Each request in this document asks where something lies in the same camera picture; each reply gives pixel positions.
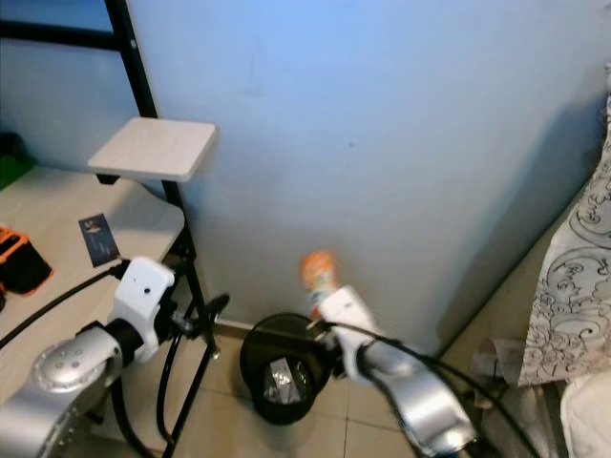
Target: blue wall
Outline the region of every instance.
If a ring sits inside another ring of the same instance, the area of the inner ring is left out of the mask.
[[[109,27],[102,2],[46,3],[0,14]],[[606,1],[130,8],[160,114],[221,130],[184,194],[206,287],[233,293],[226,318],[305,311],[298,259],[331,248],[388,331],[435,349],[576,193],[600,140]],[[0,122],[43,163],[85,168],[137,112],[117,55],[0,46]]]

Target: black trash can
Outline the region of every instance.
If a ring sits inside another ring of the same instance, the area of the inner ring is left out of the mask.
[[[240,371],[257,412],[273,425],[306,416],[327,384],[333,358],[307,329],[310,319],[295,313],[272,315],[246,336]]]

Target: green object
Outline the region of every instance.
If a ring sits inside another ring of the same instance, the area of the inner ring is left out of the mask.
[[[18,160],[12,156],[0,157],[0,191],[25,175],[33,165],[29,157],[22,156]]]

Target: desk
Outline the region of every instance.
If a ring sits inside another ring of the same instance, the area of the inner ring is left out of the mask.
[[[78,226],[80,219],[99,213],[106,216],[119,252],[126,258],[141,255],[161,260],[184,225],[179,208],[126,179],[104,186],[95,175],[34,167],[0,192],[0,221],[27,234],[54,270],[33,295],[8,294],[0,313],[0,335],[59,294],[108,268],[108,264],[92,267]],[[107,278],[90,286],[0,352],[0,405],[24,383],[43,349],[72,337],[91,321],[106,322],[117,285],[115,279]]]

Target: card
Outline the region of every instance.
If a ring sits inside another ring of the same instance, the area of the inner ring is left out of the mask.
[[[120,257],[111,228],[104,214],[82,219],[78,222],[83,239],[94,267]]]

